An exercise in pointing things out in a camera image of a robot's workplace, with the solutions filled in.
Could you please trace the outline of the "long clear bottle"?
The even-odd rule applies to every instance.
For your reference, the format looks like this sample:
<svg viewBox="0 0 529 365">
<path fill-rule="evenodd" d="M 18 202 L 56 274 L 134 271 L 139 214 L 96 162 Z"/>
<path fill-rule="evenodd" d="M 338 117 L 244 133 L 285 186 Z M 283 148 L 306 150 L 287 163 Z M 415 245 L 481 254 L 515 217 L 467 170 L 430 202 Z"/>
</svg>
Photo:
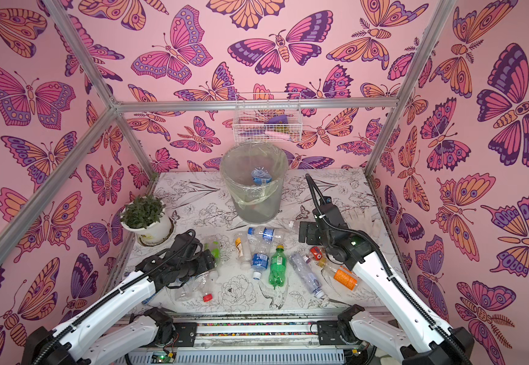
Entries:
<svg viewBox="0 0 529 365">
<path fill-rule="evenodd" d="M 322 283 L 311 270 L 304 257 L 296 252 L 290 255 L 289 261 L 304 288 L 317 299 L 326 298 L 327 295 L 322 288 Z"/>
</svg>

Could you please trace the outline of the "clear bottle blue label large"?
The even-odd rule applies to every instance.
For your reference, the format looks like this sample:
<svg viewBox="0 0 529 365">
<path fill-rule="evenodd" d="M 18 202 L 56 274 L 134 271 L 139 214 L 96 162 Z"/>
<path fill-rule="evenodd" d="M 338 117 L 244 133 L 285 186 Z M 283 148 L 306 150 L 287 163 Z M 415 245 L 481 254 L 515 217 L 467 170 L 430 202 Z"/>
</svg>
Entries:
<svg viewBox="0 0 529 365">
<path fill-rule="evenodd" d="M 257 167 L 251 172 L 253 182 L 257 186 L 269 184 L 273 181 L 273 177 L 268 173 L 264 167 Z"/>
</svg>

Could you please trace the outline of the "light green label bottle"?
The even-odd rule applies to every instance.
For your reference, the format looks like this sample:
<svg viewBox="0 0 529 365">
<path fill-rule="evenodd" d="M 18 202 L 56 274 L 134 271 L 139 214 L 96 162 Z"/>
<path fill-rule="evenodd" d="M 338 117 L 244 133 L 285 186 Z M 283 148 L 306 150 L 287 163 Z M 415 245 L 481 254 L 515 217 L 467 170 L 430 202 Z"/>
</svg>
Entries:
<svg viewBox="0 0 529 365">
<path fill-rule="evenodd" d="M 214 257 L 215 266 L 218 266 L 220 264 L 220 243 L 218 241 L 208 243 L 205 250 L 211 253 Z"/>
</svg>

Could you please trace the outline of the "small red can bottle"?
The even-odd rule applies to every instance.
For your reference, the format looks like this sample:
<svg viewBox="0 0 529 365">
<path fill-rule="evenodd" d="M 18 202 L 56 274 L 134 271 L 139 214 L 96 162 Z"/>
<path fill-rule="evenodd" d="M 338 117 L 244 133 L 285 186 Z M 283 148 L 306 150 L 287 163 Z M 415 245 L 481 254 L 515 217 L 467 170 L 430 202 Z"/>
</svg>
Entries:
<svg viewBox="0 0 529 365">
<path fill-rule="evenodd" d="M 309 249 L 308 254 L 312 260 L 320 261 L 323 259 L 323 251 L 319 246 L 312 246 Z"/>
</svg>

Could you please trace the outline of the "clear bottle red cap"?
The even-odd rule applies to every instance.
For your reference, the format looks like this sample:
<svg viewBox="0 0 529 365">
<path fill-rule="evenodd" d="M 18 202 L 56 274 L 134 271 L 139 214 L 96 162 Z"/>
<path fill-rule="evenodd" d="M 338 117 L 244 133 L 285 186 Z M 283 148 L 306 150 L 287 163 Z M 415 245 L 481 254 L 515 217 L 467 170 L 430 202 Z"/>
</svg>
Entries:
<svg viewBox="0 0 529 365">
<path fill-rule="evenodd" d="M 214 299 L 214 282 L 218 277 L 219 275 L 216 271 L 209 271 L 192 278 L 179 289 L 177 299 L 179 301 L 190 301 L 198 297 L 204 303 L 212 301 Z"/>
</svg>

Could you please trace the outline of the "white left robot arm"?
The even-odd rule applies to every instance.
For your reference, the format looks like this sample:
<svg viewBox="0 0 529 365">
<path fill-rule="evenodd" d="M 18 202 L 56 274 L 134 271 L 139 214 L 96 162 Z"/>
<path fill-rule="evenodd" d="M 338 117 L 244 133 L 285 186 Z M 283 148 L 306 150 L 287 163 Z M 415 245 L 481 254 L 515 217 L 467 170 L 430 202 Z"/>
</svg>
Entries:
<svg viewBox="0 0 529 365">
<path fill-rule="evenodd" d="M 124 328 L 111 328 L 162 289 L 178 289 L 215 267 L 193 229 L 176 235 L 167 249 L 143 259 L 115 289 L 53 330 L 38 328 L 27 339 L 23 364 L 110 364 L 144 345 L 167 345 L 176 337 L 166 310 L 151 309 Z"/>
</svg>

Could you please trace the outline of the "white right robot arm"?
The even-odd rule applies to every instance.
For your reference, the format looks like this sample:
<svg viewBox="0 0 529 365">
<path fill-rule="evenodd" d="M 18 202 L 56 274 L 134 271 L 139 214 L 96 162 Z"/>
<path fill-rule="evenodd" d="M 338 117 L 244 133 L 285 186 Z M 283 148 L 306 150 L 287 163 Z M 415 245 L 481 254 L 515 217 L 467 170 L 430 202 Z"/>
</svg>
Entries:
<svg viewBox="0 0 529 365">
<path fill-rule="evenodd" d="M 473 336 L 431 310 L 392 269 L 369 234 L 349 228 L 333 204 L 315 208 L 313 217 L 299 222 L 299 242 L 323 246 L 374 291 L 398 322 L 393 326 L 352 305 L 340 315 L 344 337 L 369 342 L 402 364 L 471 362 Z"/>
</svg>

